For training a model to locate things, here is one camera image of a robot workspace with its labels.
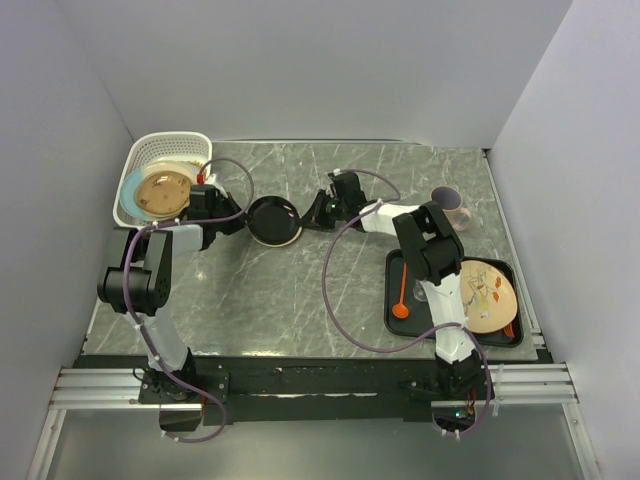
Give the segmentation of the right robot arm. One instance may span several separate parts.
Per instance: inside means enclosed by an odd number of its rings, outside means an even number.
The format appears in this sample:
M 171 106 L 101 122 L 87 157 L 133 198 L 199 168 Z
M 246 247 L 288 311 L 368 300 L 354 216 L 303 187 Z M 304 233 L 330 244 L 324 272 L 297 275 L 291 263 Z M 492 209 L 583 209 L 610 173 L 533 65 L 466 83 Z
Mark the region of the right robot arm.
M 352 344 L 374 353 L 397 353 L 430 335 L 435 336 L 435 391 L 444 398 L 460 398 L 482 380 L 483 354 L 470 330 L 461 293 L 463 245 L 442 208 L 429 201 L 421 205 L 401 205 L 401 194 L 393 184 L 390 199 L 369 200 L 359 175 L 361 169 L 336 169 L 328 174 L 329 187 L 319 190 L 303 224 L 331 231 L 338 221 L 344 225 L 337 235 L 350 228 L 363 233 L 385 234 L 399 244 L 408 273 L 418 281 L 426 295 L 433 327 L 411 342 L 395 348 L 366 345 L 346 332 L 331 307 L 326 275 L 333 240 L 325 255 L 321 290 L 325 308 L 339 332 Z

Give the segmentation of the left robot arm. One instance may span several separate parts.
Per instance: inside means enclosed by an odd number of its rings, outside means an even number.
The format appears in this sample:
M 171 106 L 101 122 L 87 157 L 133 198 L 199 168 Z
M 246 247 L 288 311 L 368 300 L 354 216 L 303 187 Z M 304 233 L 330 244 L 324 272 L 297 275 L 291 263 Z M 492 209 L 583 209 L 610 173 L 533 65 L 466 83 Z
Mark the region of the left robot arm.
M 247 220 L 230 193 L 203 184 L 191 188 L 183 219 L 141 228 L 116 227 L 109 234 L 98 297 L 134 326 L 145 343 L 149 367 L 168 371 L 162 387 L 176 401 L 191 399 L 199 378 L 186 368 L 191 353 L 169 315 L 173 260 L 208 249 L 219 234 L 234 234 Z

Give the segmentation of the glossy black round plate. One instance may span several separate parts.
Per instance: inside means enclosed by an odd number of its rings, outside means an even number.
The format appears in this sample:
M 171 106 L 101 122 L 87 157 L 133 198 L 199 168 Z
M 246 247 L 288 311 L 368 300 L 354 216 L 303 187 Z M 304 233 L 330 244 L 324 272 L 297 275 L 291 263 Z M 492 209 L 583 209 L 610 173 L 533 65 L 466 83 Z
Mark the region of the glossy black round plate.
M 263 196 L 255 200 L 249 210 L 251 235 L 265 241 L 291 238 L 299 228 L 301 217 L 295 206 L 279 196 Z

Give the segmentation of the cream plate with blue leaves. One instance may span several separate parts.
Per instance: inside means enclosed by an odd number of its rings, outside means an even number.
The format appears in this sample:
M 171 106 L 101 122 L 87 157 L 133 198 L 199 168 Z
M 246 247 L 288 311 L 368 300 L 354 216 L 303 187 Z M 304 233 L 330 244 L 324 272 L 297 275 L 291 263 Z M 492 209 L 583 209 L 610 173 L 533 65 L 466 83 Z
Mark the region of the cream plate with blue leaves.
M 148 222 L 151 217 L 136 203 L 136 192 L 145 179 L 142 168 L 128 174 L 121 183 L 118 191 L 116 213 L 125 223 Z

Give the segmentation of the cream plate with black patch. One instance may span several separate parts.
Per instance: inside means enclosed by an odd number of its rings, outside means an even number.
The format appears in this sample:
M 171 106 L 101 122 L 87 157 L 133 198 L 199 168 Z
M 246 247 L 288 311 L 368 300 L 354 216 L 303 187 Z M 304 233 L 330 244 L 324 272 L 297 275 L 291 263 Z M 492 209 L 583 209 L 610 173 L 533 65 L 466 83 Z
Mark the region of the cream plate with black patch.
M 263 239 L 260 239 L 258 237 L 256 237 L 255 235 L 252 234 L 252 238 L 260 245 L 267 247 L 267 248 L 282 248 L 282 247 L 286 247 L 289 246 L 291 244 L 293 244 L 294 242 L 296 242 L 300 236 L 302 235 L 304 229 L 303 228 L 299 228 L 296 233 L 289 239 L 286 240 L 282 240 L 282 241 L 265 241 Z

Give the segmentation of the yellow round plate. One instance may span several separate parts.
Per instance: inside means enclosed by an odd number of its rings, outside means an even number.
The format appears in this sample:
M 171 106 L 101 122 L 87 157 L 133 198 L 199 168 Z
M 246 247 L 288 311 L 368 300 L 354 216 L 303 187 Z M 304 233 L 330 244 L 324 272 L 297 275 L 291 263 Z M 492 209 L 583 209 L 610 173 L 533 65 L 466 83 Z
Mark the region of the yellow round plate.
M 174 160 L 159 160 L 145 164 L 141 167 L 142 178 L 159 173 L 159 172 L 174 172 L 179 173 L 187 177 L 192 184 L 197 182 L 197 174 L 199 168 L 196 165 L 188 162 L 180 162 Z

